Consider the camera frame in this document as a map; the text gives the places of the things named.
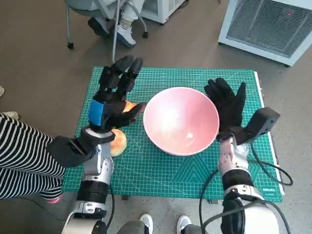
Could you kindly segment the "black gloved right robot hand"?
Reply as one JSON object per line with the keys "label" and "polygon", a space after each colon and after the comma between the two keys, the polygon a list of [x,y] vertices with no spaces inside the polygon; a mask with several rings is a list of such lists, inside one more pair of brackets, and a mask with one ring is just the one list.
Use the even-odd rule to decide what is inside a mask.
{"label": "black gloved right robot hand", "polygon": [[207,97],[215,105],[219,115],[219,134],[217,139],[225,139],[230,134],[243,132],[243,108],[246,100],[246,83],[242,82],[237,93],[222,78],[209,79],[204,87]]}

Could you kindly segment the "black left robot hand blue tape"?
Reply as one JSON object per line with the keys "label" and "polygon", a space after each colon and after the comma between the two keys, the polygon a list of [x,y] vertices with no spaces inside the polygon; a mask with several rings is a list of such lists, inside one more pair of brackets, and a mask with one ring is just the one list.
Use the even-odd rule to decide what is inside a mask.
{"label": "black left robot hand blue tape", "polygon": [[124,111],[127,104],[126,95],[134,88],[142,65],[142,58],[127,55],[110,67],[103,68],[99,89],[89,108],[88,121],[93,131],[106,133],[112,129],[128,126],[144,111],[146,102]]}

